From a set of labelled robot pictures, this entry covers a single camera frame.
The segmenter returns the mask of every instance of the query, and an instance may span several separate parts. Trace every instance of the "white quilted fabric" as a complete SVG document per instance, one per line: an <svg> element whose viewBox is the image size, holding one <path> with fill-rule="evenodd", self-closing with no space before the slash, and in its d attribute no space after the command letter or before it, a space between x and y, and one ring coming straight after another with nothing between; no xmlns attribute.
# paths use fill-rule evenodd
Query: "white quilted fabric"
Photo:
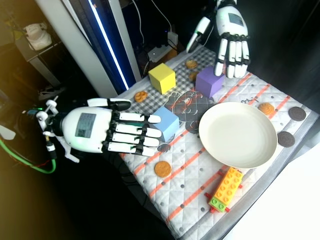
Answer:
<svg viewBox="0 0 320 240"><path fill-rule="evenodd" d="M214 57L213 52L203 48L198 53L192 55L190 59L195 59L199 63L199 68L204 68L213 61ZM172 92L183 94L193 87L193 84L190 83L187 77L190 70L184 67L184 62L174 70L176 72L177 88L159 97L161 105L165 104ZM226 78L223 82L223 88L213 96L214 101L220 101L235 87L236 89L228 95L224 102L249 103L267 85L265 81L255 75L252 75L237 87L240 80L238 78ZM185 89L179 88L178 81L185 83L183 85ZM153 91L152 86L145 89L145 91ZM276 108L286 97L285 93L270 86L256 99L257 101L252 106L257 107L260 103L271 103ZM277 132L285 128L287 132L294 134L303 123L303 121L291 120L288 110L292 107L302 107L302 104L291 97L271 119ZM135 105L134 109L137 112L145 111L143 107L140 108L138 105ZM311 110L304 106L303 109L308 117ZM251 170L251 174L246 174L248 170L241 169L246 174L242 182L243 188L237 190L236 196L228 206L231 211L232 207L241 200L267 171L282 149L283 147L278 144L274 157L266 164L255 170ZM126 154L124 161L128 168L133 173L136 173L137 181L143 187L145 193L150 196L152 203L160 212L163 219L166 220L175 238L199 240L218 221L223 221L222 217L225 214L228 214L219 212L206 214L210 210L210 206L204 193L213 193L217 184L219 184L221 177L217 174L215 175L215 173L223 167L223 164L214 160L203 149L198 134L186 132L184 122L182 122L180 130L176 133L175 139L171 142L171 148L167 152L157 153L154 158ZM158 161L167 161L171 164L171 174L174 176L169 176L171 179L166 180L166 183L163 182L164 178L158 177L154 173L154 167Z"/></svg>

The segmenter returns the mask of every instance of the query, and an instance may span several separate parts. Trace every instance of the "light strip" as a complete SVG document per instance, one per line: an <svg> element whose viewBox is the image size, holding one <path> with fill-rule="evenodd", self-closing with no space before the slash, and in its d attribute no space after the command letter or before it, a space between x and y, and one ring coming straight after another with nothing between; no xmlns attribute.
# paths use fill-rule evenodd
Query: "light strip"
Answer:
<svg viewBox="0 0 320 240"><path fill-rule="evenodd" d="M120 74L121 79L122 79L122 81L123 81L123 83L124 83L125 89L128 90L129 87L128 87L128 84L127 84L127 82L126 82L125 76L124 76L124 74L123 74L122 71L121 71L121 68L120 68L120 66L119 66L118 60L117 60L116 55L115 55L115 52L114 52L114 50L112 49L112 46L111 46L111 44L110 44L110 41L109 41L109 39L108 39L107 33L106 33L105 29L104 29L104 26L102 25L102 22L101 22L101 20L100 20L100 17L99 17L99 15L98 15L98 12L97 12L96 8L93 6L91 0L88 0L88 2L89 2L89 4L90 4L90 6L91 6L91 9L92 9L92 12L93 12L93 14L94 14L94 17L95 17L95 19L96 19L96 21L97 21L97 23L98 23L98 25L99 25L99 28L100 28L100 30L101 30L101 32L102 32L102 35L103 35L104 40L105 40L105 43L106 43L106 45L107 45L108 48L109 48L109 51L110 51L111 56L112 56L112 58L113 58L113 61L114 61L115 65L116 65L116 68L117 68L118 71L119 71L119 74Z"/></svg>

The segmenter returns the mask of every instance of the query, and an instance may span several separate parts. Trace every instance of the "white plate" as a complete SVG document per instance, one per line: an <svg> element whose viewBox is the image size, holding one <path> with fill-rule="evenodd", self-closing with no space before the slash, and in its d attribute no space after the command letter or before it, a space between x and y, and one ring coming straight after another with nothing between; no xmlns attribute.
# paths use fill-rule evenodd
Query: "white plate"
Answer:
<svg viewBox="0 0 320 240"><path fill-rule="evenodd" d="M256 168L275 153L278 136L268 117L255 107L225 102L202 116L199 135L219 162L240 169Z"/></svg>

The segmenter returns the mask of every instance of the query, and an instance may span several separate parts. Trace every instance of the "purple cube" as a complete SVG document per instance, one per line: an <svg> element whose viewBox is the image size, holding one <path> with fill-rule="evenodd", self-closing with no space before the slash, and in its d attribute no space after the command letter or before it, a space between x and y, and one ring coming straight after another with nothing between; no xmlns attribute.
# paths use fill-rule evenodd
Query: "purple cube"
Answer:
<svg viewBox="0 0 320 240"><path fill-rule="evenodd" d="M196 76L195 90L202 93L207 98L211 98L222 88L225 75L216 76L214 67L207 66Z"/></svg>

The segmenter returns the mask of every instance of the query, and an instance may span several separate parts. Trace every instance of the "checkered fabric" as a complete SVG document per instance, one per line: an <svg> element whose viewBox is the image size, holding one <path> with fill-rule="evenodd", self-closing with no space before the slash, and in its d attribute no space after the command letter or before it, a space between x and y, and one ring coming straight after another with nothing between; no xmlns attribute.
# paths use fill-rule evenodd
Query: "checkered fabric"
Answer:
<svg viewBox="0 0 320 240"><path fill-rule="evenodd" d="M270 103L276 109L274 115L269 117L276 131L285 130L294 135L304 121L292 121L288 110L291 107L302 107L307 118L311 110L251 73L247 73L242 79L225 78L222 89L208 99L194 90L195 85L189 80L189 74L212 65L215 53L203 47L189 59L195 60L198 66L187 69L184 62L177 65L173 69L176 87L164 95L151 85L141 89L148 92L147 99L142 103L132 101L129 110L153 114L159 107L165 106L179 116L179 131L169 144L160 144L154 157L126 154L124 161L166 221L172 235L177 239L200 240L217 223L227 223L233 206L241 201L283 150L278 144L274 157L266 164L256 169L241 169L244 173L243 188L237 190L229 204L231 212L212 214L204 193L213 193L221 180L217 172L226 171L226 166L216 161L203 148L197 132L197 122L202 114L214 103L241 102L253 107L258 107L260 103ZM170 163L172 172L169 177L155 175L154 167L159 161Z"/></svg>

